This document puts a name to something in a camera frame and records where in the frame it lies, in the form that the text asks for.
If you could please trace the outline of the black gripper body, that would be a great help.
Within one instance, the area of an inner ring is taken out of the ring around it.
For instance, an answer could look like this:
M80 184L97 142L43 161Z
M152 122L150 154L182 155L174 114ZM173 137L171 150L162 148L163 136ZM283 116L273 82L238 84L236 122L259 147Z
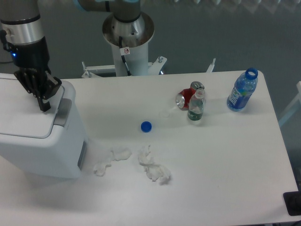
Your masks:
M2 44L3 48L11 54L19 70L37 71L40 74L41 83L46 80L47 75L51 75L48 66L50 56L45 37L36 42L16 45L8 42L5 35L2 35Z

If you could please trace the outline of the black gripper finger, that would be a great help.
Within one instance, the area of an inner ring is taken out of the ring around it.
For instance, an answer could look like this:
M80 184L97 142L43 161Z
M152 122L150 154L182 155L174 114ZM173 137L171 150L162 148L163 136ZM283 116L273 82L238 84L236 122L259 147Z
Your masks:
M28 93L32 93L35 97L46 100L45 91L41 83L40 74L35 70L18 70L14 72L14 76L21 83Z
M57 93L61 84L62 81L59 78L47 75L46 80L38 86L37 100L41 111L46 112L51 108L50 102L44 102L44 100L48 100L53 97Z

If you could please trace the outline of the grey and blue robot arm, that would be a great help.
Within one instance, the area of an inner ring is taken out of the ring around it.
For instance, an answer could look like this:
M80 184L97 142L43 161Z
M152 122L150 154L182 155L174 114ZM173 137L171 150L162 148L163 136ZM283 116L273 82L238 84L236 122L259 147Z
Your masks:
M36 0L0 2L0 41L19 69L14 73L24 89L37 99L41 111L51 108L49 99L62 82L51 75L50 56Z

